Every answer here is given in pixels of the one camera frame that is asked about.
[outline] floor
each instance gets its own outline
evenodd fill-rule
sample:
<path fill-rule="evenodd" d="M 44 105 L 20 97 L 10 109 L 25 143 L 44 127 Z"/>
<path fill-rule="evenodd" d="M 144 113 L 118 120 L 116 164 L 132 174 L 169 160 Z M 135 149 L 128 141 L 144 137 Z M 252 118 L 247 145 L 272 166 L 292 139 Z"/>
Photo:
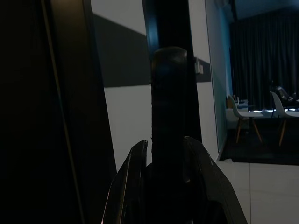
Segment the floor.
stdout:
<path fill-rule="evenodd" d="M 256 119 L 256 125 L 263 139 L 260 143 L 252 126 L 242 129 L 236 143 L 236 130 L 228 130 L 226 145 L 220 161 L 299 165 L 299 119 L 288 119 L 281 147 L 279 127 L 282 120 L 277 118 Z"/>
<path fill-rule="evenodd" d="M 248 224 L 299 223 L 299 166 L 219 161 Z"/>

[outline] dark carpet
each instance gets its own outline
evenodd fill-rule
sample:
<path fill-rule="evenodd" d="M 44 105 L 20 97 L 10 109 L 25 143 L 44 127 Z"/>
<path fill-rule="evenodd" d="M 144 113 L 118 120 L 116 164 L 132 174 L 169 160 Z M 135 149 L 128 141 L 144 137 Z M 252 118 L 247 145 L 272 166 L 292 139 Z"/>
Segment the dark carpet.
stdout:
<path fill-rule="evenodd" d="M 285 136 L 279 147 L 282 119 L 256 119 L 263 139 L 259 141 L 252 125 L 243 129 L 236 144 L 236 130 L 228 130 L 228 137 L 220 161 L 299 165 L 299 119 L 288 119 Z"/>

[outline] wooden chair leg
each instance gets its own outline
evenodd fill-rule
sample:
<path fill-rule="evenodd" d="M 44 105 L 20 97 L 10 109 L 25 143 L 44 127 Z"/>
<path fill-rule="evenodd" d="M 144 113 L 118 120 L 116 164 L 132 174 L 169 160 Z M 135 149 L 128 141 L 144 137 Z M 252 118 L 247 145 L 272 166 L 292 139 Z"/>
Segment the wooden chair leg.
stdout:
<path fill-rule="evenodd" d="M 242 119 L 239 118 L 239 121 L 238 121 L 238 132 L 237 132 L 237 140 L 235 141 L 236 143 L 238 143 L 239 141 L 239 136 L 240 136 L 240 130 L 241 130 L 241 123 L 242 123 Z"/>
<path fill-rule="evenodd" d="M 281 131 L 280 140 L 279 140 L 279 147 L 281 146 L 282 139 L 284 138 L 284 135 L 285 135 L 285 125 L 286 125 L 286 120 L 284 120 L 284 124 L 282 126 L 282 131 Z"/>
<path fill-rule="evenodd" d="M 257 128 L 257 126 L 256 126 L 256 122 L 255 122 L 253 119 L 252 119 L 252 123 L 253 123 L 254 129 L 256 130 L 256 134 L 257 134 L 257 136 L 258 136 L 258 139 L 259 139 L 260 142 L 262 143 L 263 141 L 262 141 L 261 135 L 260 135 L 260 133 L 258 132 L 258 128 Z"/>

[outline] chair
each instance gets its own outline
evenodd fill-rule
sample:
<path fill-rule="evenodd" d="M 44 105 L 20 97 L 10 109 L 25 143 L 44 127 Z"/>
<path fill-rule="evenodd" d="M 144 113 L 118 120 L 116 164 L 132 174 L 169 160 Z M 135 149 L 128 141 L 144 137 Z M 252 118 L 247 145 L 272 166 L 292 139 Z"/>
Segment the chair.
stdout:
<path fill-rule="evenodd" d="M 285 111 L 278 95 L 272 91 L 270 91 L 270 93 L 273 96 L 275 108 L 280 117 L 282 117 L 282 118 L 299 118 L 299 112 Z M 280 135 L 280 140 L 279 140 L 279 146 L 281 146 L 282 139 L 284 138 L 284 135 L 285 135 L 285 125 L 286 125 L 286 119 L 283 122 L 283 127 L 281 130 L 281 135 Z"/>
<path fill-rule="evenodd" d="M 239 118 L 238 125 L 237 125 L 237 130 L 238 131 L 237 131 L 236 143 L 238 143 L 238 141 L 239 141 L 239 136 L 240 136 L 240 130 L 241 130 L 242 123 L 244 123 L 244 121 L 246 121 L 247 119 L 249 119 L 249 120 L 252 121 L 252 123 L 254 125 L 254 128 L 255 128 L 255 131 L 256 131 L 256 134 L 257 134 L 260 142 L 262 143 L 263 141 L 262 141 L 261 135 L 258 132 L 258 129 L 257 129 L 257 126 L 256 126 L 256 122 L 253 120 L 253 118 L 263 117 L 263 115 L 260 114 L 260 113 L 254 113 L 254 112 L 239 111 L 238 108 L 237 108 L 237 105 L 235 104 L 234 98 L 232 96 L 230 96 L 230 95 L 228 95 L 228 98 L 233 103 L 234 115 Z"/>

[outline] chair backrest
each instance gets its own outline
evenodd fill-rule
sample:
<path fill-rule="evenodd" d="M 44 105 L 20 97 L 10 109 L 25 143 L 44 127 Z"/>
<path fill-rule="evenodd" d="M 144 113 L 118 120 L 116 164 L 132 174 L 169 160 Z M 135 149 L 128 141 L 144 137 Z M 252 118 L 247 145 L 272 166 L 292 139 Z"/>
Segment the chair backrest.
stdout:
<path fill-rule="evenodd" d="M 229 98 L 229 99 L 232 101 L 232 103 L 233 103 L 233 111 L 234 111 L 234 115 L 235 115 L 236 117 L 241 117 L 241 115 L 239 114 L 237 105 L 235 104 L 235 100 L 234 100 L 234 98 L 233 98 L 231 95 L 228 95 L 228 98 Z"/>
<path fill-rule="evenodd" d="M 274 99 L 274 103 L 275 103 L 275 108 L 276 108 L 276 111 L 278 112 L 279 116 L 283 116 L 283 117 L 286 117 L 287 114 L 284 110 L 284 107 L 282 106 L 282 103 L 280 101 L 280 98 L 278 97 L 278 95 L 275 93 L 275 92 L 271 92 L 270 93 L 272 94 L 273 96 L 273 99 Z"/>

